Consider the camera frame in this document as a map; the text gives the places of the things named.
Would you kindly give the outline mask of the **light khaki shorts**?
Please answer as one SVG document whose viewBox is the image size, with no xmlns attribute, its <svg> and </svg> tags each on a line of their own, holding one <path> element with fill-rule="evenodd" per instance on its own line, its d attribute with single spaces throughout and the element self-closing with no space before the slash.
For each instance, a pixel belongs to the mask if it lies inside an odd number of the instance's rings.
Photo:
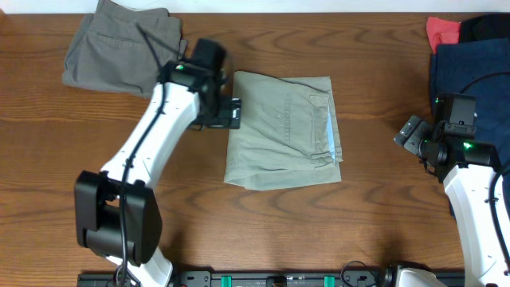
<svg viewBox="0 0 510 287">
<path fill-rule="evenodd" d="M 343 152 L 329 77 L 237 71 L 241 125 L 229 132 L 225 183 L 271 191 L 341 181 Z"/>
</svg>

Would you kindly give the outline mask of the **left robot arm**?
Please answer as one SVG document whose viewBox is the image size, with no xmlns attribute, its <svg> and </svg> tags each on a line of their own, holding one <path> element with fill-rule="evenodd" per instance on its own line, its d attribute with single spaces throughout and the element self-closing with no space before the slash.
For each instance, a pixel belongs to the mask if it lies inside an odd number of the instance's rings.
<svg viewBox="0 0 510 287">
<path fill-rule="evenodd" d="M 122 148 L 99 172 L 76 179 L 77 242 L 116 264 L 113 273 L 79 275 L 79 286 L 172 284 L 155 188 L 189 127 L 240 127 L 241 100 L 222 95 L 226 57 L 219 43 L 201 38 L 190 58 L 160 65 L 150 104 Z"/>
</svg>

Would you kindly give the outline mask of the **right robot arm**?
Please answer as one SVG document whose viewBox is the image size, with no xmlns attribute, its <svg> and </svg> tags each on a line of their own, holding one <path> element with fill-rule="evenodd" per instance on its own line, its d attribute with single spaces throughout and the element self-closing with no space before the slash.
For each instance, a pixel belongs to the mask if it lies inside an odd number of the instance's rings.
<svg viewBox="0 0 510 287">
<path fill-rule="evenodd" d="M 442 93 L 433 123 L 412 116 L 395 136 L 444 187 L 464 257 L 466 286 L 509 284 L 509 217 L 496 147 L 476 140 L 476 99 Z"/>
</svg>

